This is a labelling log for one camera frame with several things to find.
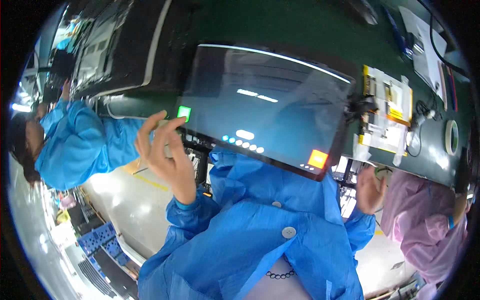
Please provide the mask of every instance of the white button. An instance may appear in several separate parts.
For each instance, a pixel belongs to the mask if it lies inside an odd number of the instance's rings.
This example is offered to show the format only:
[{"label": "white button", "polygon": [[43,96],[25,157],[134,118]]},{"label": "white button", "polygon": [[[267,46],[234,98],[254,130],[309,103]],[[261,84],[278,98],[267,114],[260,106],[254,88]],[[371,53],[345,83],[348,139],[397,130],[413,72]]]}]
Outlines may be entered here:
[{"label": "white button", "polygon": [[285,239],[291,239],[297,234],[297,231],[293,227],[285,227],[282,230],[282,235]]}]

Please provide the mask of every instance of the tape roll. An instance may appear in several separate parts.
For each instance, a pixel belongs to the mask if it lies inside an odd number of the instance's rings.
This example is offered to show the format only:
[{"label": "tape roll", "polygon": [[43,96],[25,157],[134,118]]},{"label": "tape roll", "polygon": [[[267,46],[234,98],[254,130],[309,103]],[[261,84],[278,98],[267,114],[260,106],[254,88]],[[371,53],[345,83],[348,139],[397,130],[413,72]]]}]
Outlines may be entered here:
[{"label": "tape roll", "polygon": [[445,129],[445,149],[449,155],[455,155],[457,148],[458,127],[455,120],[449,120]]}]

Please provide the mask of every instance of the dark green workbench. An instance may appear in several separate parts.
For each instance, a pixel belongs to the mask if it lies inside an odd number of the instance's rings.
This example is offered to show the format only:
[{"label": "dark green workbench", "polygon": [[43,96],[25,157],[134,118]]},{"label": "dark green workbench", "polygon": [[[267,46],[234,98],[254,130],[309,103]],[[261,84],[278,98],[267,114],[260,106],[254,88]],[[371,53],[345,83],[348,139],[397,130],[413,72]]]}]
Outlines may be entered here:
[{"label": "dark green workbench", "polygon": [[[342,10],[325,1],[204,1],[204,7],[193,16],[189,42],[229,41],[234,43],[287,44],[325,55],[341,57],[358,68],[357,92],[362,93],[362,66],[364,64],[382,70],[400,80],[404,75],[413,89],[414,107],[421,99],[431,101],[431,91],[418,77],[411,63],[405,63],[399,56],[390,24],[381,11],[379,1],[371,0],[379,15],[378,25],[361,24]],[[397,4],[389,6],[390,13],[400,30],[403,22]],[[468,141],[469,122],[473,116],[473,106],[469,101],[469,86],[456,81],[458,113],[443,111],[443,103],[438,98],[438,108],[443,120],[428,120],[421,128],[421,152],[418,157],[404,156],[400,169],[451,186],[454,182],[460,149],[456,156],[445,151],[444,135],[447,120],[456,120],[459,128],[459,147]],[[166,109],[170,116],[175,115],[175,96],[156,93],[129,93],[123,101],[112,102],[110,109],[117,115],[148,117]],[[348,132],[348,140],[343,154],[352,155],[353,134],[358,133],[358,123],[353,123]],[[418,153],[412,144],[412,154]],[[393,153],[370,148],[371,160],[393,167]]]}]

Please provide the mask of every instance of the black monitor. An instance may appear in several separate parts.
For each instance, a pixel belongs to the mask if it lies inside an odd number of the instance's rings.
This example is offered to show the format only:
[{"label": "black monitor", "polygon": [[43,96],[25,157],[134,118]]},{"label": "black monitor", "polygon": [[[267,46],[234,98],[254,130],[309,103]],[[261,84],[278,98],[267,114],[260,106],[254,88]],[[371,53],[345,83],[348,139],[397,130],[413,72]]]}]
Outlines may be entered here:
[{"label": "black monitor", "polygon": [[263,50],[200,44],[178,116],[194,134],[321,181],[354,80],[324,65]]}]

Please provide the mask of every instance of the tablet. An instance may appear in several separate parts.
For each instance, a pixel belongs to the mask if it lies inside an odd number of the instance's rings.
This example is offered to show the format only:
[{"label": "tablet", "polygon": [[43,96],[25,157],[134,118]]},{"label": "tablet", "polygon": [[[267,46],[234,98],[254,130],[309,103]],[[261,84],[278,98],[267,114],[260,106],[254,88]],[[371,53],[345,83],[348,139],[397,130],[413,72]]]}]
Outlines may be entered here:
[{"label": "tablet", "polygon": [[265,49],[200,44],[177,116],[217,145],[321,181],[354,80],[317,62]]}]

